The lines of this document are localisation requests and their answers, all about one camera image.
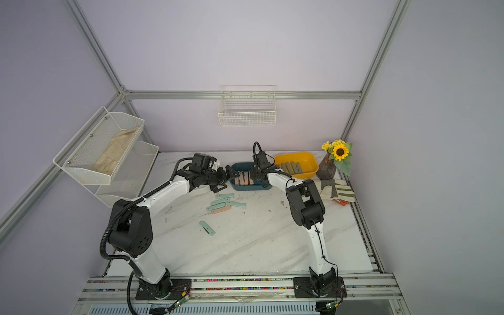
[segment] work glove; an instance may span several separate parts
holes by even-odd
[[[320,197],[325,200],[334,200],[340,205],[348,205],[355,202],[355,193],[344,180],[340,179],[313,179]]]

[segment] debris on table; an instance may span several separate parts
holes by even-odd
[[[205,229],[205,231],[208,234],[210,234],[211,236],[215,235],[215,231],[205,221],[200,221],[200,225]]]
[[[216,204],[223,203],[223,202],[228,202],[228,201],[229,201],[229,198],[220,198],[220,199],[212,201],[210,203],[210,206],[214,206]]]
[[[211,205],[211,206],[207,207],[207,211],[212,211],[212,210],[220,209],[220,208],[223,208],[225,206],[226,206],[226,203],[225,202],[221,202],[221,203],[218,203],[216,205]]]
[[[226,202],[226,204],[230,205],[230,206],[240,207],[240,208],[245,208],[247,206],[246,203],[235,202],[235,201],[228,201],[228,202]]]
[[[212,214],[229,210],[231,206],[239,208],[245,208],[247,206],[246,203],[230,201],[230,198],[233,198],[234,194],[220,194],[216,197],[217,200],[212,201],[210,206],[207,207],[207,211],[212,211]]]
[[[222,207],[220,209],[212,210],[212,214],[224,212],[224,211],[229,210],[229,209],[231,209],[231,206],[230,205],[226,205],[225,207]]]
[[[215,198],[217,199],[222,199],[222,198],[233,198],[234,194],[218,194],[215,195]]]

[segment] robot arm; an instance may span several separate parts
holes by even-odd
[[[209,185],[216,193],[227,187],[228,180],[238,176],[229,165],[224,170],[216,158],[208,155],[196,153],[191,163],[177,170],[182,160],[177,162],[170,180],[160,187],[132,201],[119,200],[113,205],[109,226],[100,244],[103,258],[127,260],[141,284],[158,299],[168,295],[171,284],[169,271],[159,262],[151,247],[151,218],[200,185]],[[108,255],[105,252],[107,241],[121,254]]]
[[[267,178],[270,185],[285,192],[294,222],[303,226],[308,235],[311,287],[315,295],[324,296],[338,283],[338,274],[325,256],[327,249],[322,222],[326,208],[317,187],[313,180],[296,180],[281,171],[274,163],[270,163],[258,142],[254,143],[253,151],[255,165],[250,172],[251,177],[254,180]]]
[[[256,154],[254,144],[254,167],[250,177],[271,184],[285,192],[294,222],[306,229],[312,263],[310,283],[316,296],[324,296],[337,283],[337,273],[326,260],[326,243],[323,234],[325,207],[315,183],[311,179],[296,180],[267,160],[259,146]],[[192,162],[177,170],[165,184],[133,201],[119,200],[113,208],[109,226],[100,244],[100,253],[105,259],[125,259],[133,268],[153,297],[164,299],[171,291],[170,273],[159,262],[151,243],[153,238],[151,218],[180,196],[200,185],[209,185],[214,193],[226,188],[225,182],[238,176],[229,165],[224,170],[213,157],[195,154]],[[110,256],[105,252],[109,242],[121,255]]]

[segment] black mounting plate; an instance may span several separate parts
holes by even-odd
[[[182,293],[187,291],[190,293],[191,290],[191,279],[170,279],[172,290],[165,298],[165,300],[178,300],[182,298]],[[135,300],[137,301],[145,301],[145,300],[156,300],[153,296],[154,293],[146,286],[140,284],[137,290],[137,295],[135,296]]]
[[[341,296],[340,291],[336,290],[339,288],[343,292],[343,296]],[[294,296],[297,298],[306,298],[306,297],[316,297],[313,292],[313,288],[310,283],[310,277],[295,277],[294,278]],[[345,283],[343,282],[342,277],[336,278],[336,286],[334,286],[331,291],[321,298],[326,297],[346,297],[346,288]]]

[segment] white marble table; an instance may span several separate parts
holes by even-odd
[[[252,161],[252,152],[203,152],[221,165]],[[270,151],[271,156],[287,152]],[[312,152],[321,161],[325,151]],[[194,153],[159,153],[143,193],[167,181],[176,161]],[[182,196],[152,218],[152,246],[173,275],[270,275],[306,274],[310,265],[308,242],[303,227],[297,226],[288,209],[285,194],[273,187],[266,191],[235,191],[228,185],[221,194],[234,193],[234,201],[247,203],[209,214],[206,207],[215,200],[212,192]],[[324,234],[329,261],[340,274],[372,271],[358,226],[349,206],[324,201]],[[200,225],[205,221],[216,232],[210,236]],[[131,272],[123,260],[112,261],[109,276]]]

